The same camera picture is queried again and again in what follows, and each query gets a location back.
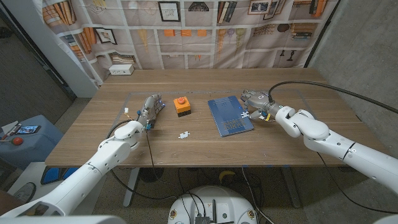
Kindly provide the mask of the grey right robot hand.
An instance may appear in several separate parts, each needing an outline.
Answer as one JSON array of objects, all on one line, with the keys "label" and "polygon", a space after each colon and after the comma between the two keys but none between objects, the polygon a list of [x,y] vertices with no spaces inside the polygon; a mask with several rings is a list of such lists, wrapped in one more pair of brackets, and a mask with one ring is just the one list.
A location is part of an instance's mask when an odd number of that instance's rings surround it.
[{"label": "grey right robot hand", "polygon": [[243,90],[241,99],[244,102],[244,109],[247,110],[248,106],[252,106],[256,110],[249,115],[250,119],[264,120],[273,117],[278,122],[277,112],[282,108],[282,105],[269,101],[267,93]]}]

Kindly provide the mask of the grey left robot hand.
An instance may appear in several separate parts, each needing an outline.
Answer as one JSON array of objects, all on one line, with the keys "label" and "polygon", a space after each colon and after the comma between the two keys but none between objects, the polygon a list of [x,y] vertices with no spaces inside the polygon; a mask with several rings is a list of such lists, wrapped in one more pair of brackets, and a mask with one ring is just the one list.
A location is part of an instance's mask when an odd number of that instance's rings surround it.
[{"label": "grey left robot hand", "polygon": [[145,128],[152,128],[160,110],[165,107],[162,95],[155,94],[146,98],[142,108],[137,111],[137,119]]}]

